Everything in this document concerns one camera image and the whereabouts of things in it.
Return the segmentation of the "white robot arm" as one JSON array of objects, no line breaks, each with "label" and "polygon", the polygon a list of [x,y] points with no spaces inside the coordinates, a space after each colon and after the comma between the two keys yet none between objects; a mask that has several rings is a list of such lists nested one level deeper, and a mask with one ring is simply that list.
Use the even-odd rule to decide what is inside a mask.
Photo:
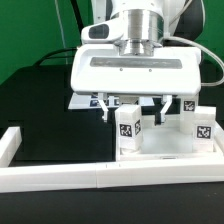
[{"label": "white robot arm", "polygon": [[74,58],[71,87],[98,96],[102,108],[112,96],[159,96],[165,121],[174,97],[193,97],[201,89],[197,47],[165,47],[174,10],[182,0],[112,0],[110,19],[82,30]]}]

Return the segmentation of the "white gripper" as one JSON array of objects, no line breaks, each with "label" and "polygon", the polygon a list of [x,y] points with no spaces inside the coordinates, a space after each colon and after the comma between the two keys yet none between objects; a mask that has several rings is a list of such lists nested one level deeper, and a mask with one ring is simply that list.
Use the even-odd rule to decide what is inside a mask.
[{"label": "white gripper", "polygon": [[165,122],[171,95],[194,96],[201,89],[201,51],[195,47],[161,47],[149,56],[121,56],[112,44],[86,44],[75,55],[71,87],[78,94],[98,94],[108,121],[107,95],[163,95],[155,125]]}]

